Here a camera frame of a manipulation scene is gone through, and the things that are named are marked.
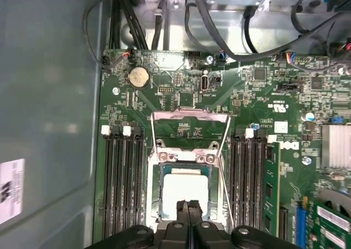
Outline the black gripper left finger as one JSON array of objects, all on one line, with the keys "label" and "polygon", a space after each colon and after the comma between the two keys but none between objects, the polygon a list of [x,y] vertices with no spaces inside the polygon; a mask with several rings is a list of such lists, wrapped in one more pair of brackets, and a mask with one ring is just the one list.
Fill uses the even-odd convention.
[{"label": "black gripper left finger", "polygon": [[103,239],[89,248],[188,248],[189,206],[177,202],[177,219],[156,231],[144,225],[134,225]]}]

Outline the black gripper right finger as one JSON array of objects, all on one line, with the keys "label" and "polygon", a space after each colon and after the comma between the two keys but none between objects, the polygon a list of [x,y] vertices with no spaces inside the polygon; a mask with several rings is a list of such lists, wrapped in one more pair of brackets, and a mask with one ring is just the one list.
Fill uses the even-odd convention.
[{"label": "black gripper right finger", "polygon": [[189,217],[198,248],[298,248],[290,242],[246,225],[227,233],[214,222],[202,220],[202,208],[198,200],[190,200]]}]

